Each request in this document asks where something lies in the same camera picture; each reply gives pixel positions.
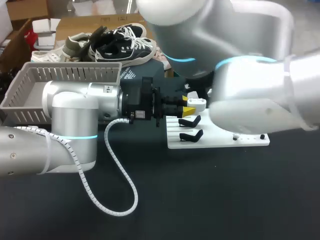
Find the shoe sole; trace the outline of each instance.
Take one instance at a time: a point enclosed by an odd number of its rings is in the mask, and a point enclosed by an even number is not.
[[[145,64],[150,59],[152,59],[152,57],[155,55],[155,53],[157,51],[157,44],[153,40],[151,40],[151,43],[152,43],[153,49],[152,49],[152,52],[148,56],[138,57],[134,60],[119,61],[120,63],[122,63],[122,67],[124,68],[124,67],[129,67],[129,66],[137,66],[137,65]]]

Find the dark table surface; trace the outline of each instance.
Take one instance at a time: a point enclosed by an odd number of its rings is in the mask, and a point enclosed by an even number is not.
[[[320,238],[319,131],[271,134],[267,147],[170,150],[165,122],[155,124],[118,124],[109,133],[138,190],[131,215],[96,208],[78,174],[2,178],[0,239]],[[106,151],[103,131],[97,152],[88,183],[102,204],[125,211],[133,193]]]

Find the cable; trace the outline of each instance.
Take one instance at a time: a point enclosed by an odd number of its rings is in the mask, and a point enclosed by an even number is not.
[[[55,135],[53,133],[48,133],[46,130],[44,129],[40,129],[40,128],[34,128],[34,127],[29,127],[29,126],[18,126],[16,127],[17,129],[21,129],[21,130],[24,130],[24,131],[27,131],[27,132],[31,132],[31,133],[35,133],[35,134],[39,134],[39,135],[42,135],[42,136],[46,136],[47,134],[49,134],[50,138],[52,140],[55,140],[57,142],[59,142],[60,144],[62,144],[67,150],[68,152],[71,154],[72,156],[72,159],[74,161],[74,164],[76,165],[77,169],[78,169],[78,172],[79,172],[79,175],[80,175],[80,178],[81,178],[81,181],[82,181],[82,184],[89,196],[89,198],[91,199],[91,201],[101,210],[103,211],[104,213],[106,214],[109,214],[109,215],[112,215],[112,216],[115,216],[115,217],[123,217],[123,216],[126,216],[126,215],[129,215],[131,214],[137,207],[138,205],[138,192],[137,192],[137,189],[134,185],[134,183],[132,182],[131,178],[129,177],[129,175],[127,174],[127,172],[124,170],[124,168],[122,167],[121,163],[119,162],[119,160],[117,159],[116,155],[114,154],[114,152],[112,151],[111,147],[110,147],[110,144],[109,144],[109,141],[108,141],[108,132],[109,132],[109,129],[114,125],[114,124],[117,124],[117,123],[125,123],[125,124],[128,124],[129,123],[129,120],[128,119],[124,119],[124,118],[120,118],[120,119],[116,119],[112,122],[109,123],[109,125],[106,127],[105,129],[105,132],[104,132],[104,141],[105,141],[105,144],[106,144],[106,147],[109,151],[109,153],[111,154],[112,158],[114,159],[115,163],[117,164],[117,166],[120,168],[121,172],[123,173],[123,175],[125,176],[125,178],[127,179],[127,181],[129,182],[130,186],[132,187],[132,190],[133,190],[133,194],[134,194],[134,202],[133,202],[133,205],[132,207],[127,210],[127,211],[124,211],[124,212],[116,212],[116,211],[112,211],[106,207],[104,207],[97,199],[96,197],[94,196],[93,192],[91,191],[90,187],[89,187],[89,184],[87,182],[87,179],[85,177],[85,174],[84,174],[84,171],[82,170],[81,168],[81,164],[78,160],[78,157],[76,155],[76,153],[74,152],[74,150],[72,149],[72,147],[69,145],[69,143],[59,137],[58,135]]]

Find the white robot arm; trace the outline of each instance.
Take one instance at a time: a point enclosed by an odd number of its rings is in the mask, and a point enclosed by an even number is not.
[[[320,52],[291,56],[293,17],[256,0],[137,0],[173,69],[214,72],[210,117],[234,133],[263,134],[320,123]]]

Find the black clip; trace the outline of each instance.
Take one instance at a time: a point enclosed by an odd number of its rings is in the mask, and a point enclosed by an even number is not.
[[[194,129],[198,123],[201,121],[201,116],[197,116],[194,121],[188,121],[185,119],[179,119],[179,126],[183,125],[183,127],[188,127]]]
[[[186,133],[180,133],[180,141],[197,143],[200,140],[200,138],[203,136],[203,134],[204,134],[204,131],[202,129],[199,130],[195,136],[192,136]]]

